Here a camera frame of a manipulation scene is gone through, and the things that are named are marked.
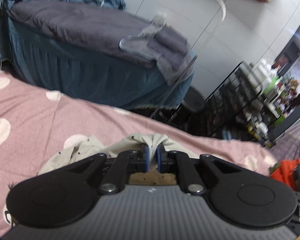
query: circular black pad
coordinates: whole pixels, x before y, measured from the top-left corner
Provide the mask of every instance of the circular black pad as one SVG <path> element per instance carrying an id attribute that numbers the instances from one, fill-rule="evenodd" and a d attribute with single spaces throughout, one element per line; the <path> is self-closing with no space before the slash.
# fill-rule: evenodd
<path id="1" fill-rule="evenodd" d="M 248 228 L 288 222 L 298 202 L 285 184 L 249 171 L 222 176 L 211 190 L 210 200 L 226 220 Z"/>
<path id="2" fill-rule="evenodd" d="M 48 173 L 17 184 L 7 196 L 7 209 L 22 225 L 60 227 L 88 213 L 94 195 L 93 189 L 78 174 Z"/>

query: gray blanket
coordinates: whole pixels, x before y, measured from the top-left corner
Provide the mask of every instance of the gray blanket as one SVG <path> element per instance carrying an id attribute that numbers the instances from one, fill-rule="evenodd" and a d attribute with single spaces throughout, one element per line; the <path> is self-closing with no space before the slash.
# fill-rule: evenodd
<path id="1" fill-rule="evenodd" d="M 34 0 L 14 4 L 9 16 L 51 38 L 144 67 L 155 66 L 154 61 L 119 48 L 120 40 L 138 35 L 149 25 L 127 12 L 80 2 Z"/>

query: blue bed skirt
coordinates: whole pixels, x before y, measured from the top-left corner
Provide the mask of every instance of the blue bed skirt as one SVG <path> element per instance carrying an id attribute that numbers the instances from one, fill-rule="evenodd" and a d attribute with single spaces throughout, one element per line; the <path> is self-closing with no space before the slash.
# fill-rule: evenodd
<path id="1" fill-rule="evenodd" d="M 2 57 L 13 62 L 18 74 L 32 85 L 124 109 L 157 106 L 170 89 L 157 68 L 54 40 L 11 18 L 6 24 L 0 22 L 0 28 Z M 162 107 L 177 107 L 192 77 L 179 84 Z"/>

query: ribbed gray surface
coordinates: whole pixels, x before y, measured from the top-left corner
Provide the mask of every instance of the ribbed gray surface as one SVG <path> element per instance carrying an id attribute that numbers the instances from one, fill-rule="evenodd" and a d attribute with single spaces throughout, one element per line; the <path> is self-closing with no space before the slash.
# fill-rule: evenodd
<path id="1" fill-rule="evenodd" d="M 128 185 L 116 195 L 101 197 L 82 220 L 62 228 L 17 226 L 2 239 L 22 240 L 293 240 L 286 226 L 247 230 L 216 216 L 202 197 L 181 192 L 179 186 Z"/>

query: folded towel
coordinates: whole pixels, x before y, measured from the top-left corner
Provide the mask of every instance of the folded towel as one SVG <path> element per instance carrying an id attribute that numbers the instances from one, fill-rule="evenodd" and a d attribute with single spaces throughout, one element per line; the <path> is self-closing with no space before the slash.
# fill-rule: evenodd
<path id="1" fill-rule="evenodd" d="M 162 30 L 154 36 L 154 39 L 167 48 L 175 52 L 180 52 L 183 56 L 188 53 L 186 38 L 182 37 L 171 27 L 163 27 Z"/>
<path id="2" fill-rule="evenodd" d="M 174 71 L 178 70 L 185 58 L 185 55 L 181 54 L 180 52 L 175 52 L 171 50 L 170 48 L 167 48 L 162 43 L 159 43 L 155 39 L 151 39 L 148 42 L 148 46 L 151 49 L 154 49 L 155 51 L 162 54 L 162 57 L 166 57 L 168 61 L 172 64 L 172 69 Z"/>

